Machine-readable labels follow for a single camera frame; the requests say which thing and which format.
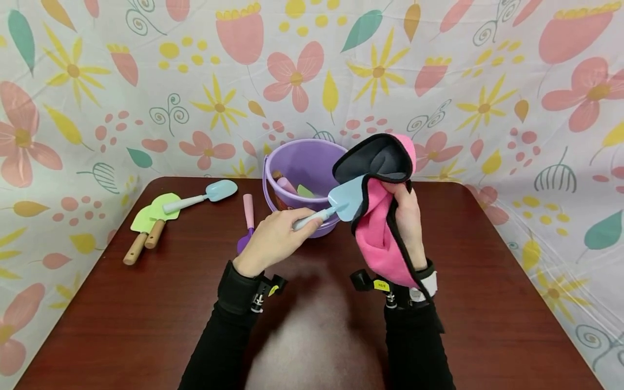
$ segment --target wooden handle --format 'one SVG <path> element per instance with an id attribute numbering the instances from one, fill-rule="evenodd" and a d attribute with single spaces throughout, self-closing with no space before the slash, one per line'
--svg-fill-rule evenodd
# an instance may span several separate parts
<path id="1" fill-rule="evenodd" d="M 147 238 L 147 233 L 139 234 L 132 243 L 130 250 L 125 254 L 124 264 L 125 265 L 133 265 L 137 262 L 141 251 L 143 250 L 143 244 L 145 244 L 145 239 Z"/>
<path id="2" fill-rule="evenodd" d="M 147 237 L 147 240 L 145 241 L 145 247 L 147 249 L 154 249 L 156 247 L 156 244 L 158 243 L 158 239 L 160 238 L 160 234 L 162 233 L 162 230 L 164 228 L 165 228 L 165 221 L 157 220 L 156 223 L 154 223 L 154 227 L 152 227 L 152 230 L 150 231 L 150 235 Z"/>

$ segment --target left hand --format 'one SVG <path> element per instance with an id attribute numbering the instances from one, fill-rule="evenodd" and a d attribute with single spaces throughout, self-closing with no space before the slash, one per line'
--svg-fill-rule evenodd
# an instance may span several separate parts
<path id="1" fill-rule="evenodd" d="M 233 264 L 236 271 L 248 278 L 259 275 L 266 268 L 293 254 L 303 242 L 323 223 L 317 218 L 295 232 L 293 224 L 309 217 L 309 208 L 274 212 L 265 218 L 251 236 L 251 240 Z"/>

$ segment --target right hand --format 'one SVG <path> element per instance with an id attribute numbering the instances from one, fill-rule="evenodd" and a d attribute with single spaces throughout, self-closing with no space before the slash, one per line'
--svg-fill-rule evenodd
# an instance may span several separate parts
<path id="1" fill-rule="evenodd" d="M 421 209 L 418 206 L 416 191 L 407 191 L 405 184 L 399 183 L 383 183 L 384 188 L 398 202 L 396 209 L 396 224 L 399 228 L 399 234 L 403 239 L 403 243 L 407 249 L 412 264 L 416 271 L 422 271 L 427 268 L 427 258 L 425 257 L 425 248 L 422 244 L 422 225 L 421 225 Z"/>

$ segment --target toy shovel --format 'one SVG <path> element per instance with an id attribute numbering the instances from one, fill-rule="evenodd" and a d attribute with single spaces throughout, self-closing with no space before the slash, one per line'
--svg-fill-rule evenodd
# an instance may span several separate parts
<path id="1" fill-rule="evenodd" d="M 143 245 L 145 244 L 145 240 L 147 239 L 147 235 L 149 234 L 152 227 L 154 227 L 155 220 L 150 219 L 150 207 L 145 206 L 137 213 L 137 216 L 134 217 L 134 221 L 132 221 L 132 225 L 130 226 L 130 230 L 133 232 L 138 232 L 139 235 L 134 239 L 132 246 L 128 253 L 125 254 L 124 264 L 133 265 L 137 262 L 141 251 L 143 250 Z"/>
<path id="2" fill-rule="evenodd" d="M 158 243 L 162 230 L 165 228 L 165 222 L 178 218 L 178 215 L 180 214 L 180 210 L 165 214 L 162 210 L 162 205 L 177 202 L 179 200 L 180 197 L 178 195 L 170 192 L 163 194 L 152 201 L 152 205 L 150 206 L 150 218 L 154 220 L 154 227 L 150 230 L 150 234 L 145 241 L 146 248 L 153 249 Z"/>

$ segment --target wooden table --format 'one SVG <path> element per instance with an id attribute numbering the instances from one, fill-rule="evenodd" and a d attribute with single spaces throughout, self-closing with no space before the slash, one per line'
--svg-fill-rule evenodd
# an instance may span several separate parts
<path id="1" fill-rule="evenodd" d="M 234 197 L 168 222 L 158 247 L 135 266 L 122 259 L 137 210 L 161 193 L 197 195 L 212 181 L 169 177 L 147 186 L 17 390 L 177 388 L 246 232 L 243 194 L 254 196 L 256 223 L 269 212 L 261 182 L 237 180 Z M 470 193 L 451 183 L 415 188 L 457 388 L 601 389 Z M 271 270 L 290 283 L 267 301 L 254 329 L 247 389 L 383 388 L 384 297 L 354 291 L 349 274 L 362 267 L 341 223 Z"/>

